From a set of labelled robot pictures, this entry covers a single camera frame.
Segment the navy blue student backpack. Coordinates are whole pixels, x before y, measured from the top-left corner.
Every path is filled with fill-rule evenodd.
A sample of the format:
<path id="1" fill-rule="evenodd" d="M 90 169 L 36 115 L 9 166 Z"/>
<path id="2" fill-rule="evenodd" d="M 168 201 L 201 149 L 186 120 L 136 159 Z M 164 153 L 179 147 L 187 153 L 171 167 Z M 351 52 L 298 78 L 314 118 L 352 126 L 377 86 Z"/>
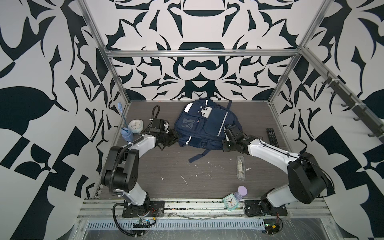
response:
<path id="1" fill-rule="evenodd" d="M 230 110 L 231 105 L 232 101 L 223 107 L 209 98 L 200 98 L 188 103 L 181 111 L 174 124 L 180 147 L 190 146 L 204 150 L 190 158 L 190 163 L 203 158 L 210 151 L 222 151 L 223 141 L 227 139 L 227 126 L 243 129 L 237 116 Z"/>

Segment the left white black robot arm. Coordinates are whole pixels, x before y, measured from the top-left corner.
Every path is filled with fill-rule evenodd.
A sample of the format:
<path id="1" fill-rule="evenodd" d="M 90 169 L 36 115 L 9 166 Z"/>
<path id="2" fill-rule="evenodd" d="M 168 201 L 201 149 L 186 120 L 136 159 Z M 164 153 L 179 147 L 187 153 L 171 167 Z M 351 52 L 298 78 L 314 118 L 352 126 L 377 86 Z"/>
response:
<path id="1" fill-rule="evenodd" d="M 101 175 L 101 184 L 110 195 L 123 198 L 129 205 L 144 206 L 149 194 L 138 183 L 139 160 L 148 151 L 163 150 L 178 141 L 168 121 L 153 118 L 148 129 L 123 147 L 111 147 Z"/>

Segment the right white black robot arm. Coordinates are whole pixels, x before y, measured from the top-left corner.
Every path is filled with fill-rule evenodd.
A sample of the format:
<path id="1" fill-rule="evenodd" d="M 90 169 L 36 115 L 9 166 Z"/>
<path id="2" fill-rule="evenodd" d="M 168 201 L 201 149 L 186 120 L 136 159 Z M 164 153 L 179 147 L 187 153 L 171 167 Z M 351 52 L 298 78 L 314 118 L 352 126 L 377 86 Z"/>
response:
<path id="1" fill-rule="evenodd" d="M 224 151 L 237 151 L 274 165 L 288 176 L 288 183 L 274 188 L 261 198 L 262 205 L 276 209 L 286 204 L 300 202 L 310 204 L 329 186 L 331 177 L 319 165 L 312 154 L 296 154 L 264 142 L 261 138 L 244 134 L 239 127 L 224 127 L 226 139 Z"/>

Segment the clear plastic ruler case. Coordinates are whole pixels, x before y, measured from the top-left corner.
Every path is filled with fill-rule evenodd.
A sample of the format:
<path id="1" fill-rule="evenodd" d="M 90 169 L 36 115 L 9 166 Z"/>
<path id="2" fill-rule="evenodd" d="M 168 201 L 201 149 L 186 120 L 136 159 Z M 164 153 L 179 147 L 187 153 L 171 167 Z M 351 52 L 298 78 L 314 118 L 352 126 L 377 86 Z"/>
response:
<path id="1" fill-rule="evenodd" d="M 244 181 L 246 178 L 245 158 L 243 156 L 237 156 L 237 179 Z"/>

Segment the black tv remote control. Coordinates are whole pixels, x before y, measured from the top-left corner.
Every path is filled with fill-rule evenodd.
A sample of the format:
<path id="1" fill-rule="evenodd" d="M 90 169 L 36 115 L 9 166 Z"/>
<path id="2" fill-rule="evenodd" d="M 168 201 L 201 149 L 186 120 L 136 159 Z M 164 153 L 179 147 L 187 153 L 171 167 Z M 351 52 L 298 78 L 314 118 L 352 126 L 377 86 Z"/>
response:
<path id="1" fill-rule="evenodd" d="M 279 146 L 278 139 L 277 139 L 277 136 L 276 136 L 274 129 L 273 128 L 267 128 L 266 132 L 268 135 L 270 145 L 279 148 L 280 146 Z"/>

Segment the purple lidded small bottle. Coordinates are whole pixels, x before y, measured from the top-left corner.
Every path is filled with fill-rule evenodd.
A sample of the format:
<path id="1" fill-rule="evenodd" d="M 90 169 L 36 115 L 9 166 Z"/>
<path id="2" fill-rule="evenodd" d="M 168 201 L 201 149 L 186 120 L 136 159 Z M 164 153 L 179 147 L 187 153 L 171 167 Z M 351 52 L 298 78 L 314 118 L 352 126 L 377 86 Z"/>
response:
<path id="1" fill-rule="evenodd" d="M 247 194 L 247 188 L 245 186 L 239 186 L 237 191 L 234 193 L 234 196 L 238 201 L 241 201 Z"/>

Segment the small green alarm clock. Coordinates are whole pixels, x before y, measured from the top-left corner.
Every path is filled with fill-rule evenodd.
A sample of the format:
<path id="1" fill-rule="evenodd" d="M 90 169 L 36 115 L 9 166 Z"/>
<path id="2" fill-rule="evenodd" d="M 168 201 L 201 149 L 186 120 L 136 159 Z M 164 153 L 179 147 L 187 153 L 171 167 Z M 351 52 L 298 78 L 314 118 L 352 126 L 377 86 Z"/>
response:
<path id="1" fill-rule="evenodd" d="M 223 198 L 223 203 L 228 211 L 233 211 L 239 206 L 239 201 L 234 194 L 229 194 Z"/>

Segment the left small circuit board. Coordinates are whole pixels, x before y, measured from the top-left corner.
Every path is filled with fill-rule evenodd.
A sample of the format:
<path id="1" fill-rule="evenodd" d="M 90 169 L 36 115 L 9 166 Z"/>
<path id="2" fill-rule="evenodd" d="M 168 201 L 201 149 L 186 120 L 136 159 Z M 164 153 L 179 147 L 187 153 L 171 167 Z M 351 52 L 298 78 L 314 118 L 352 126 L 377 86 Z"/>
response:
<path id="1" fill-rule="evenodd" d="M 133 229 L 147 229 L 147 228 L 154 226 L 156 223 L 157 223 L 157 221 L 155 218 L 153 218 L 152 220 L 140 219 L 137 223 L 133 223 L 132 228 Z"/>

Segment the right circuit board green light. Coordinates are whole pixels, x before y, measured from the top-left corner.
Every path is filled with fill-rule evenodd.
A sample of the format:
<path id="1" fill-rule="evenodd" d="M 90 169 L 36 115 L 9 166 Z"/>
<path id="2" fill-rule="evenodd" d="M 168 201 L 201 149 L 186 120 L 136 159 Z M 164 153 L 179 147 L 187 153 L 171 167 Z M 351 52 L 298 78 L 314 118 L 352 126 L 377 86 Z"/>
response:
<path id="1" fill-rule="evenodd" d="M 284 227 L 284 222 L 277 218 L 275 220 L 264 220 L 265 229 L 262 230 L 263 234 L 274 236 L 278 234 Z"/>

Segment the light blue round wall clock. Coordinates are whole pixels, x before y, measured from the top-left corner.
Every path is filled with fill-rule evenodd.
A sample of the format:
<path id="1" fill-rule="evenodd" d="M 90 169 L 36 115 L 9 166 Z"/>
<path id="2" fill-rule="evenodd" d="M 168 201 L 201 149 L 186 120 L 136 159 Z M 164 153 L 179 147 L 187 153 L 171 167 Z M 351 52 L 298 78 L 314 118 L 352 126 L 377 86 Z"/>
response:
<path id="1" fill-rule="evenodd" d="M 129 122 L 128 128 L 133 134 L 142 133 L 144 130 L 144 122 L 142 120 L 132 120 Z"/>

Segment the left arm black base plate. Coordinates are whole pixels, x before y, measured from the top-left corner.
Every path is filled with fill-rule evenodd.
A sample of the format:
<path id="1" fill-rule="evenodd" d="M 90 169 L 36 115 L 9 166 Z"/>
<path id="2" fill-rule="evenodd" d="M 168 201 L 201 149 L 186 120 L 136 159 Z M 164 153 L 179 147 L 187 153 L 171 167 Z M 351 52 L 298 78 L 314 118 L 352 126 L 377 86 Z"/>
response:
<path id="1" fill-rule="evenodd" d="M 124 207 L 123 218 L 145 218 L 161 215 L 165 209 L 165 201 L 145 202 L 142 206 L 130 205 Z"/>

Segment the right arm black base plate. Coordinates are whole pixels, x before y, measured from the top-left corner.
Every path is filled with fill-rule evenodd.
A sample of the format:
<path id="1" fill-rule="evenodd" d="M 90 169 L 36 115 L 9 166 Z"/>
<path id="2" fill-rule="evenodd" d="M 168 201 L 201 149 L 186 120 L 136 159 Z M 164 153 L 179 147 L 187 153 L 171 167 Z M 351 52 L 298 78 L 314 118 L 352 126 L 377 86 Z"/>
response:
<path id="1" fill-rule="evenodd" d="M 285 205 L 273 207 L 267 200 L 245 200 L 245 214 L 247 217 L 286 217 L 288 211 Z"/>

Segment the wall mounted hook rail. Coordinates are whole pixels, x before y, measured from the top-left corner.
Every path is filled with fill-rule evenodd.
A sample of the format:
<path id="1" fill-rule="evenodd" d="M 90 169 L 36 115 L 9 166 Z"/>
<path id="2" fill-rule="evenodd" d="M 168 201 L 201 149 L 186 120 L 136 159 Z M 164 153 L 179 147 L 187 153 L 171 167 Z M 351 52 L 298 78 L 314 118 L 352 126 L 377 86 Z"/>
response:
<path id="1" fill-rule="evenodd" d="M 338 96 L 343 103 L 341 106 L 347 110 L 353 111 L 356 115 L 354 121 L 361 121 L 371 131 L 369 138 L 377 138 L 382 144 L 384 143 L 384 122 L 363 103 L 356 94 L 352 92 L 342 80 L 335 78 L 330 71 L 326 73 L 327 79 L 322 85 L 327 85 L 332 89 L 331 95 Z"/>

